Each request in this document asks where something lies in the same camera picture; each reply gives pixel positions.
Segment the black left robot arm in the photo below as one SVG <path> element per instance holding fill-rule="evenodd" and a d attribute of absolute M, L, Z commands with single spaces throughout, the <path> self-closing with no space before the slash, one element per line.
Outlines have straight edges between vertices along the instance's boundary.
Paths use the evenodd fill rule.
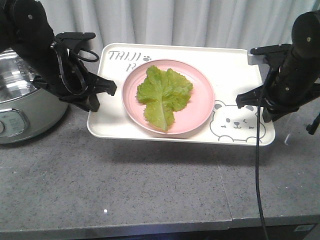
<path fill-rule="evenodd" d="M 87 49 L 93 32 L 64 32 L 55 35 L 43 5 L 36 0 L 2 0 L 0 2 L 0 50 L 11 48 L 30 65 L 37 75 L 32 85 L 71 103 L 84 111 L 97 112 L 99 93 L 113 96 L 114 81 L 89 72 L 80 51 L 99 56 Z"/>

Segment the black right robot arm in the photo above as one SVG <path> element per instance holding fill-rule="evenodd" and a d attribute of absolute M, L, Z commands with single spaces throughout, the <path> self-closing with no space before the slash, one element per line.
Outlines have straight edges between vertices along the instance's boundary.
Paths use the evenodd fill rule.
<path fill-rule="evenodd" d="M 320 96 L 320 86 L 315 84 L 320 76 L 320 11 L 301 14 L 293 23 L 291 39 L 278 73 L 267 81 L 265 92 L 271 105 L 263 109 L 266 123 Z"/>

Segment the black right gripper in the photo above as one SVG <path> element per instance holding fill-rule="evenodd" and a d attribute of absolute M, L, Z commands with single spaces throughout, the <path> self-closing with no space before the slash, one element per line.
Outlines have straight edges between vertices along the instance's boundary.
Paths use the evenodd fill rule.
<path fill-rule="evenodd" d="M 296 103 L 280 103 L 272 100 L 266 93 L 264 96 L 263 86 L 256 87 L 248 92 L 238 94 L 235 102 L 237 107 L 244 106 L 263 107 L 262 118 L 265 123 L 275 122 L 283 116 L 294 113 L 299 108 L 320 97 L 320 85 L 313 84 L 306 94 Z"/>

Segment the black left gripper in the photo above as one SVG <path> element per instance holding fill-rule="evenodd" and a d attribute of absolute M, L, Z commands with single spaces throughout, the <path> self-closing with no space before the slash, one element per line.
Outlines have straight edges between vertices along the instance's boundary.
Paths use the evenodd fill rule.
<path fill-rule="evenodd" d="M 117 91 L 117 85 L 113 80 L 105 79 L 89 71 L 82 75 L 81 71 L 76 70 L 71 73 L 71 76 L 80 77 L 76 79 L 76 83 L 80 85 L 79 90 L 71 86 L 63 71 L 50 79 L 37 75 L 32 84 L 37 89 L 43 89 L 55 95 L 60 101 L 73 104 L 86 112 L 98 111 L 100 102 L 96 94 L 107 93 L 114 96 Z"/>

